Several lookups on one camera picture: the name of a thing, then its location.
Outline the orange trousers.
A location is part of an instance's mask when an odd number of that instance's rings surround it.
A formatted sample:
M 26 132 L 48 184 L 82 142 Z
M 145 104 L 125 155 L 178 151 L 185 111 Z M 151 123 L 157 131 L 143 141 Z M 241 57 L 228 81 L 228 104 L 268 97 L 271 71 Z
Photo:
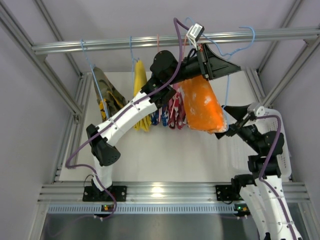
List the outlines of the orange trousers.
M 209 83 L 203 76 L 182 81 L 183 104 L 188 127 L 209 134 L 227 130 L 223 109 Z

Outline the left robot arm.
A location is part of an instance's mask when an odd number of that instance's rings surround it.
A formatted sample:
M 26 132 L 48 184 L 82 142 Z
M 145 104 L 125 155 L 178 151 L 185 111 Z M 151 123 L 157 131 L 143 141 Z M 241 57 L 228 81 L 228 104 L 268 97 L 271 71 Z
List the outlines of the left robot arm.
M 112 165 L 121 154 L 115 145 L 136 123 L 155 112 L 173 98 L 172 85 L 195 77 L 208 83 L 241 70 L 240 66 L 216 55 L 203 43 L 192 57 L 177 60 L 168 50 L 158 52 L 150 67 L 151 78 L 137 95 L 105 122 L 86 128 L 94 159 L 92 185 L 98 192 L 112 186 Z

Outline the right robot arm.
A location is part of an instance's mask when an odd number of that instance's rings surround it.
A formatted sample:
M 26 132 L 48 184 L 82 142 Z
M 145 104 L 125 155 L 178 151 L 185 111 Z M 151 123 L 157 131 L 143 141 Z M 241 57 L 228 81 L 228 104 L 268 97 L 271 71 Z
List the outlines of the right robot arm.
M 255 102 L 245 106 L 224 105 L 222 109 L 235 122 L 225 132 L 216 133 L 216 137 L 239 136 L 256 154 L 248 156 L 248 174 L 235 175 L 230 184 L 215 186 L 216 199 L 228 205 L 244 201 L 245 205 L 235 207 L 235 216 L 239 219 L 251 216 L 261 240 L 303 239 L 283 190 L 283 177 L 288 173 L 278 158 L 288 148 L 280 114 L 266 113 Z

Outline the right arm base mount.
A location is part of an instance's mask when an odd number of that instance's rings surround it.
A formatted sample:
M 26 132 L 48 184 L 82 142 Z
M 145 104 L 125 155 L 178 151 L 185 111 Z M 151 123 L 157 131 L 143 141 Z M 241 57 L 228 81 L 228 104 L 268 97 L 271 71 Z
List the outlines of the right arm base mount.
M 236 201 L 237 194 L 231 184 L 220 184 L 215 186 L 216 199 L 221 202 Z

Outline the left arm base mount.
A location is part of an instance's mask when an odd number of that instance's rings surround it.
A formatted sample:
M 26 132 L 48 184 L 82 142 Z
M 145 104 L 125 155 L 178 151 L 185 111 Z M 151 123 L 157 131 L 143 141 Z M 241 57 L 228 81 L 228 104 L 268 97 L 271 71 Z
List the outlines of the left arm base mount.
M 125 185 L 111 186 L 107 189 L 117 202 L 125 202 L 127 199 L 127 187 Z M 82 196 L 83 202 L 112 202 L 113 199 L 104 190 L 97 187 L 85 186 Z

